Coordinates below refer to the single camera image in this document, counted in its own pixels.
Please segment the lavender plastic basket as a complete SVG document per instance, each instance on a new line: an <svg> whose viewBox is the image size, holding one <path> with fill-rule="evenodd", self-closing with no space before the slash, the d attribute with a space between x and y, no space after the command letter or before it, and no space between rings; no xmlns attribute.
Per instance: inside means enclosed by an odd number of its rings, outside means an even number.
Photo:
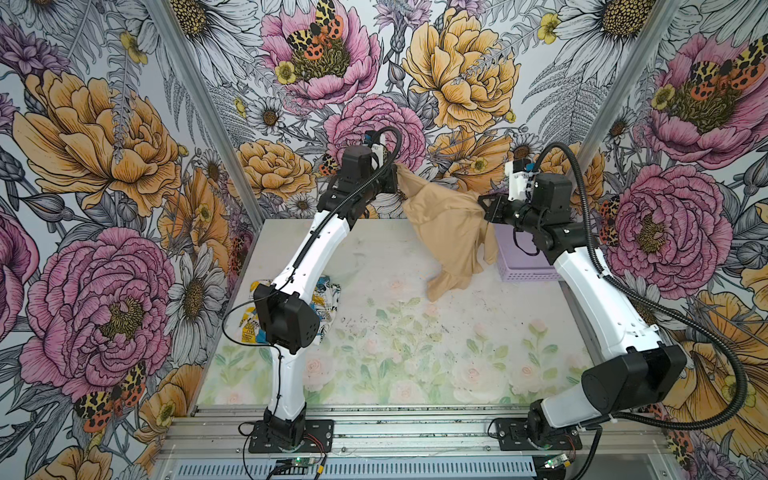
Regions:
<svg viewBox="0 0 768 480"><path fill-rule="evenodd" d="M561 277L542 253L536 252L531 234L511 225L495 224L497 269L503 282L556 282Z"/></svg>

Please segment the beige garment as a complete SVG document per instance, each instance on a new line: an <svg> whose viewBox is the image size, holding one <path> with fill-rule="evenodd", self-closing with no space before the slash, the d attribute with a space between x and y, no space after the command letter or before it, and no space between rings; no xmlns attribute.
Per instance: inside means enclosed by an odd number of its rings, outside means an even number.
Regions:
<svg viewBox="0 0 768 480"><path fill-rule="evenodd" d="M429 182L402 165L397 167L402 207L418 238L440 264L440 273L427 282L427 298L466 289L473 276L498 258L494 226L485 220L475 192L460 192Z"/></svg>

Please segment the printed white blue yellow shorts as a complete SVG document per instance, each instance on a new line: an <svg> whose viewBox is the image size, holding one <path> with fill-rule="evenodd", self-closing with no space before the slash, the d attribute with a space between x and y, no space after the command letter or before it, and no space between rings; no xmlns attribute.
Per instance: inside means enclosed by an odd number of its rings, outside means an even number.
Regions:
<svg viewBox="0 0 768 480"><path fill-rule="evenodd" d="M322 275L319 278L311 301L311 307L320 319L314 345L319 345L329 332L338 311L340 293L341 286L330 276ZM260 329L253 300L239 307L238 311L242 311L242 317L238 323L236 339L245 344L265 344L266 334Z"/></svg>

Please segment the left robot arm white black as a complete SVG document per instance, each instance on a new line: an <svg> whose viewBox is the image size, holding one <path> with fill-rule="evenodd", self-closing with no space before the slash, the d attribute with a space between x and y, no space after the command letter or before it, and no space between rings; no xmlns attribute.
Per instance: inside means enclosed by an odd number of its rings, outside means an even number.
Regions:
<svg viewBox="0 0 768 480"><path fill-rule="evenodd" d="M306 431L304 354L320 331L312 308L318 280L334 252L380 193L397 189L395 160L382 141L346 148L342 165L318 202L311 228L288 265L253 292L260 331L272 349L273 385L262 424L283 450L299 448Z"/></svg>

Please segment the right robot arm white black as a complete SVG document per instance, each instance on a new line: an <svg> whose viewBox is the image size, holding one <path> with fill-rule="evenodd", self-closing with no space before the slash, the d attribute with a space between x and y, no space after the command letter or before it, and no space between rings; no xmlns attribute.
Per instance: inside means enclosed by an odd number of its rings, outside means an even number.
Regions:
<svg viewBox="0 0 768 480"><path fill-rule="evenodd" d="M667 345L635 302L609 282L591 230L571 218L571 183L563 175L512 173L507 194L484 195L486 220L531 234L537 251L571 290L600 352L600 363L579 383L535 401L525 422L537 447L557 443L578 425L661 402L686 364L683 350Z"/></svg>

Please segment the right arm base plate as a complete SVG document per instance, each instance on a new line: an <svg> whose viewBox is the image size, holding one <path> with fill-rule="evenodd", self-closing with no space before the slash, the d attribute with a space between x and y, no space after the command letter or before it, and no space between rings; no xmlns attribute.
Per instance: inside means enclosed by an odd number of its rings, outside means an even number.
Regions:
<svg viewBox="0 0 768 480"><path fill-rule="evenodd" d="M565 451L583 448L576 430L552 428L546 422L531 424L523 418L497 418L491 431L501 451Z"/></svg>

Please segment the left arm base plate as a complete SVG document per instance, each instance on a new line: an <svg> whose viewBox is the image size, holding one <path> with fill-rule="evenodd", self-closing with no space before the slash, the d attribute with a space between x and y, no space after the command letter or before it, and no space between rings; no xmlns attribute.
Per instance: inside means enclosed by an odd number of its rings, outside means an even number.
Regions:
<svg viewBox="0 0 768 480"><path fill-rule="evenodd" d="M298 420L290 426L257 421L248 435L246 450L251 454L329 453L332 450L333 420Z"/></svg>

